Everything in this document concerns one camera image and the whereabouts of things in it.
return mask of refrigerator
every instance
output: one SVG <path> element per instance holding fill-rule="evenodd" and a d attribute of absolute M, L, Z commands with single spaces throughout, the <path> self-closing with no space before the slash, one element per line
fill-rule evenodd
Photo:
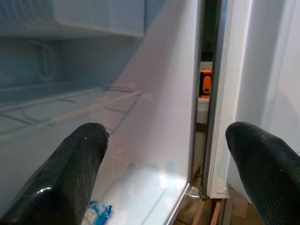
<path fill-rule="evenodd" d="M 92 199 L 113 206 L 112 225 L 172 224 L 194 151 L 200 196 L 247 198 L 225 140 L 235 121 L 300 146 L 300 3 L 220 0 L 205 148 L 194 150 L 203 4 L 0 1 L 0 215 L 87 122 L 110 134 Z"/>

